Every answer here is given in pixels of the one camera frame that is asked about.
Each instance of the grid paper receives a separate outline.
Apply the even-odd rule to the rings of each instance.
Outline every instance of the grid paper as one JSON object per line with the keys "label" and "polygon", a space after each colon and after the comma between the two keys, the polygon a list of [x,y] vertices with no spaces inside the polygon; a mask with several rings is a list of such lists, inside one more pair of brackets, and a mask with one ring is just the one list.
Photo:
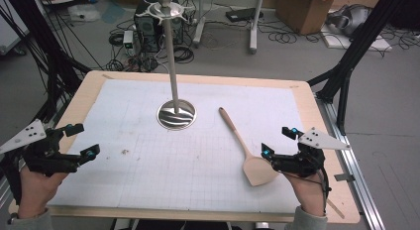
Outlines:
{"label": "grid paper", "polygon": [[283,126],[302,129],[291,90],[178,83],[178,94],[197,119],[169,131],[157,120],[172,98],[169,83],[107,80],[68,151],[99,144],[101,153],[63,182],[50,205],[293,213],[298,201],[284,176],[249,184],[243,149],[218,110],[255,156],[261,143],[292,155],[295,141],[281,135]]}

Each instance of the metal pole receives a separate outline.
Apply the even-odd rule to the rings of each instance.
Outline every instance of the metal pole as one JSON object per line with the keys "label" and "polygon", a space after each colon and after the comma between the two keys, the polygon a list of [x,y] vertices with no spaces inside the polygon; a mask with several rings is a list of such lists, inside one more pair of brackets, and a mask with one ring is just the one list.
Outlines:
{"label": "metal pole", "polygon": [[174,113],[179,113],[178,89],[176,87],[175,57],[173,55],[172,27],[170,19],[163,20],[164,40],[166,43],[167,61],[169,62],[170,87]]}
{"label": "metal pole", "polygon": [[254,22],[253,22],[252,30],[257,29],[257,25],[258,25],[259,18],[260,18],[260,11],[262,10],[262,5],[263,5],[263,0],[258,0],[257,8],[254,11],[255,15],[254,15]]}

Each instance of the metal stand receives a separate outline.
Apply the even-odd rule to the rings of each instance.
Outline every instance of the metal stand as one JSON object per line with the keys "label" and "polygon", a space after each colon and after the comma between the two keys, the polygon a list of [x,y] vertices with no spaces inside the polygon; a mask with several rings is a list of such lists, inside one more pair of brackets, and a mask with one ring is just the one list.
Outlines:
{"label": "metal stand", "polygon": [[[323,108],[328,120],[326,123],[330,124],[330,129],[338,140],[343,143],[350,144],[346,136],[341,134],[341,131],[334,121],[337,119],[337,111],[333,104],[322,102],[319,104]],[[355,193],[359,197],[361,208],[364,212],[364,216],[367,220],[367,224],[370,229],[385,229],[382,219],[380,218],[379,212],[374,204],[373,197],[368,190],[368,185],[365,181],[362,170],[359,167],[358,160],[353,152],[353,149],[349,150],[338,150],[338,155],[346,166],[347,174],[354,178],[354,181],[350,181],[349,184],[353,187]]]}
{"label": "metal stand", "polygon": [[257,28],[258,22],[260,17],[260,11],[262,10],[263,0],[259,0],[257,3],[255,15],[254,15],[254,22],[251,26],[251,39],[250,39],[250,51],[251,54],[255,54],[257,52]]}
{"label": "metal stand", "polygon": [[49,97],[36,117],[43,121],[50,120],[57,112],[56,105],[62,96],[65,93],[74,94],[81,83],[81,79],[74,69],[78,69],[82,73],[87,73],[91,69],[64,52],[47,24],[36,0],[9,0],[9,2],[41,49],[41,53],[34,51],[26,36],[21,33],[5,13],[0,11],[0,16],[27,45],[28,51],[34,57],[37,66],[41,70],[47,71]]}
{"label": "metal stand", "polygon": [[198,45],[200,44],[201,35],[203,34],[204,24],[206,23],[206,17],[203,14],[203,0],[198,0],[198,24],[197,28],[195,29],[195,36],[192,43],[194,47],[198,49]]}
{"label": "metal stand", "polygon": [[322,90],[316,93],[317,98],[326,103],[332,103],[335,94],[341,90],[337,126],[342,135],[346,135],[344,125],[352,72],[402,1],[379,0],[339,63],[308,81],[313,86],[328,79]]}
{"label": "metal stand", "polygon": [[137,16],[153,16],[163,22],[164,38],[166,44],[167,60],[169,63],[170,87],[172,100],[165,102],[157,110],[157,120],[166,129],[181,130],[192,125],[197,116],[195,107],[188,101],[178,99],[176,85],[175,57],[173,54],[173,37],[171,20],[182,18],[184,7],[170,2],[171,0],[158,0],[151,4],[148,10]]}

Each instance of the gray floor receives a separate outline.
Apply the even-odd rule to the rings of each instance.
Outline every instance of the gray floor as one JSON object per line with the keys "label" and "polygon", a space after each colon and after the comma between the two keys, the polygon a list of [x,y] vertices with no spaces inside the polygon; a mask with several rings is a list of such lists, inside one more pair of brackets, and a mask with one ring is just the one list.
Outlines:
{"label": "gray floor", "polygon": [[[72,29],[98,62],[104,64],[110,59],[108,32],[119,22],[132,18],[134,11],[132,6],[108,0],[95,6],[102,18],[77,24]],[[227,9],[216,8],[206,17],[227,22],[224,17]],[[262,22],[270,21],[276,21],[274,11],[264,10]],[[177,64],[177,73],[309,80],[334,67],[345,52],[327,49],[323,41],[311,43],[305,37],[297,37],[293,44],[281,44],[259,32],[258,52],[251,55],[247,28],[207,24],[202,45],[193,49],[194,61]],[[68,30],[65,32],[76,59],[88,66],[97,66]],[[351,81],[346,130],[387,229],[418,229],[420,226],[419,54],[420,48],[416,46],[409,50],[394,46],[384,57],[368,52]],[[46,95],[31,56],[0,57],[0,66],[0,143],[4,143],[30,122]],[[166,71],[160,66],[155,72]],[[5,209],[2,222],[7,218],[4,212]],[[108,229],[111,219],[57,217],[53,224],[56,229]],[[252,223],[234,225],[244,230],[253,228]],[[282,224],[270,227],[282,229]],[[368,229],[368,226],[362,217],[359,224],[331,224],[329,229]]]}

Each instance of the table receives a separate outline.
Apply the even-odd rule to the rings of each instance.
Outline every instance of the table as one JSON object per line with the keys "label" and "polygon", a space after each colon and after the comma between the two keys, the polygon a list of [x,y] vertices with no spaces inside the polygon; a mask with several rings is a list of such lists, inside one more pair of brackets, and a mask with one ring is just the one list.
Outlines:
{"label": "table", "polygon": [[[40,9],[43,16],[46,14],[46,11],[44,10],[44,7],[40,0],[35,0],[37,3],[38,8]],[[15,8],[10,4],[9,0],[0,0],[0,7],[1,8],[7,8],[10,9],[10,16],[13,17],[14,22],[17,24],[19,28],[23,31],[23,34],[26,36],[29,34],[29,30],[22,21],[21,17],[19,17],[18,13],[16,12]],[[8,53],[10,50],[12,50],[16,45],[21,42],[21,39],[16,34],[16,32],[7,24],[7,22],[4,20],[3,17],[0,17],[0,56],[4,56],[6,53]],[[16,52],[18,54],[23,55],[25,51],[22,51],[21,49],[17,48]]]}
{"label": "table", "polygon": [[[84,78],[72,101],[68,105],[57,126],[83,123],[90,108],[98,96],[102,84],[107,79],[129,79],[169,82],[167,74],[126,73],[114,71],[90,71]],[[244,85],[256,87],[273,87],[290,89],[294,95],[301,122],[305,131],[316,127],[326,132],[325,124],[319,112],[309,85],[304,81],[254,79],[219,76],[178,75],[178,83]],[[60,150],[66,153],[75,137],[62,139]],[[355,201],[345,181],[336,181],[335,174],[343,173],[334,151],[324,150],[326,169],[333,191],[330,192],[327,213],[333,223],[357,223],[360,215]],[[55,216],[90,216],[113,218],[151,218],[151,219],[183,219],[183,220],[218,220],[218,221],[253,221],[253,222],[289,222],[291,214],[284,213],[238,213],[218,211],[173,211],[165,209],[131,209],[104,207],[69,207],[51,206]]]}

